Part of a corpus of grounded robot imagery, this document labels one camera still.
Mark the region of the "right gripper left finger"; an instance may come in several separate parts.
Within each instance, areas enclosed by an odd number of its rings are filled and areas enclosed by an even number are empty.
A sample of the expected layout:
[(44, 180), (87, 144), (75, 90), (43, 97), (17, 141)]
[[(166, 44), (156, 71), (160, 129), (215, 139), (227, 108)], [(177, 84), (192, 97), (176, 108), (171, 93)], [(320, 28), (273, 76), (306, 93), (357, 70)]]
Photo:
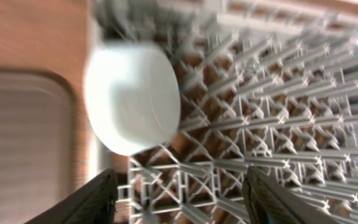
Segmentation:
[(116, 175), (112, 168), (108, 168), (26, 224), (110, 224), (114, 221), (117, 199)]

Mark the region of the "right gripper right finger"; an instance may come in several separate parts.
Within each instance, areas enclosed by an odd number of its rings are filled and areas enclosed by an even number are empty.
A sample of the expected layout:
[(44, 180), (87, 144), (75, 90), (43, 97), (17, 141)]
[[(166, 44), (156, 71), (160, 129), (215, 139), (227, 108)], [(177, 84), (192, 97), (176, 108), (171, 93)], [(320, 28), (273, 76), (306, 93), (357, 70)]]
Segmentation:
[(248, 167), (242, 185), (242, 194), (251, 223), (337, 223), (254, 166)]

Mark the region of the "light blue bowl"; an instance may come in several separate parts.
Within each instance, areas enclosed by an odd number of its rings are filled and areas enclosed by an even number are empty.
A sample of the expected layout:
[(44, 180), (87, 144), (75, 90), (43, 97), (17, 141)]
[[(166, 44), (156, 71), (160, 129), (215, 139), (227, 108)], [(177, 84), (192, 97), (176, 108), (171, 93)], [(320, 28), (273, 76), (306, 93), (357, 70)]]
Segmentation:
[(157, 44), (110, 41), (95, 46), (86, 61), (83, 94), (95, 135), (116, 154), (146, 151), (178, 131), (179, 86)]

